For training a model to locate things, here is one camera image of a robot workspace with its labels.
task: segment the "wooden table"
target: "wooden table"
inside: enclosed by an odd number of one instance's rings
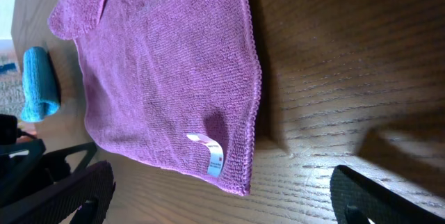
[[[37,125],[50,150],[91,141],[57,0],[16,0],[17,54],[49,50],[60,111]],[[445,0],[250,0],[264,71],[252,193],[100,152],[117,191],[107,223],[335,223],[329,181],[345,164],[445,217]]]

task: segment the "white tag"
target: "white tag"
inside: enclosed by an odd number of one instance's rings
[[[218,177],[224,164],[224,154],[220,144],[204,134],[187,134],[187,137],[190,140],[195,141],[196,143],[201,143],[209,148],[210,163],[207,168],[207,173],[213,177]]]

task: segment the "rolled blue towel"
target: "rolled blue towel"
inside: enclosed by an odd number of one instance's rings
[[[32,47],[23,56],[23,92],[25,122],[40,122],[60,108],[56,80],[42,47]]]

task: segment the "wood grain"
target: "wood grain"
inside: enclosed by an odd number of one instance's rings
[[[90,141],[57,0],[16,0],[19,56],[45,46],[63,107],[38,125],[51,148]],[[245,198],[101,151],[117,190],[106,223],[335,223],[344,164],[445,217],[445,0],[250,0],[264,71],[252,194]]]

